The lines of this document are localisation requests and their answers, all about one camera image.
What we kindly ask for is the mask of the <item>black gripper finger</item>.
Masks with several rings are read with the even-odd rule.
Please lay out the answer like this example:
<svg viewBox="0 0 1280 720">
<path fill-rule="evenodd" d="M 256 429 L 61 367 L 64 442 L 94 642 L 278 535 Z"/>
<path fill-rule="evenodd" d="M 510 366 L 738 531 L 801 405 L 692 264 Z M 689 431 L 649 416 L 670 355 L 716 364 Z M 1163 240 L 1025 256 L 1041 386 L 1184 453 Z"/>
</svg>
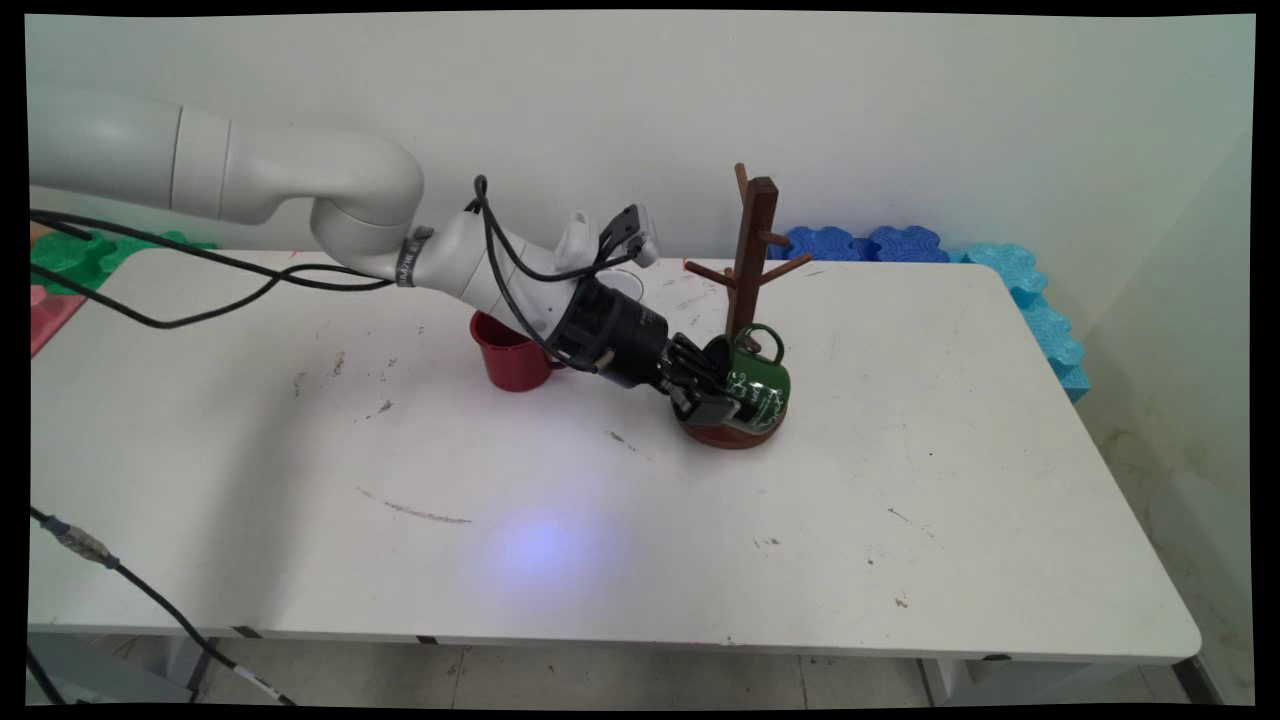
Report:
<svg viewBox="0 0 1280 720">
<path fill-rule="evenodd" d="M 703 389 L 724 389 L 732 366 L 730 342 L 717 336 L 699 348 L 689 337 L 673 336 L 669 365 L 677 377 Z"/>
<path fill-rule="evenodd" d="M 741 404 L 728 388 L 727 372 L 672 372 L 666 378 L 671 407 L 678 421 L 695 427 L 726 425 Z"/>
</svg>

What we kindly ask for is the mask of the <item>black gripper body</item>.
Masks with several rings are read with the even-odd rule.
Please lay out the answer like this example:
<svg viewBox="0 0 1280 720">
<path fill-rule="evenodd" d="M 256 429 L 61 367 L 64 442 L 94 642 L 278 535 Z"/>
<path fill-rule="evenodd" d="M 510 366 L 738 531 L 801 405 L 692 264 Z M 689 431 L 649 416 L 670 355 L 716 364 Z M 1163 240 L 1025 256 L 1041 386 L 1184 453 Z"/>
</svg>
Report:
<svg viewBox="0 0 1280 720">
<path fill-rule="evenodd" d="M 639 301 L 603 284 L 580 279 L 564 315 L 549 334 L 563 363 L 623 387 L 694 387 L 695 347 L 672 341 L 667 320 Z"/>
</svg>

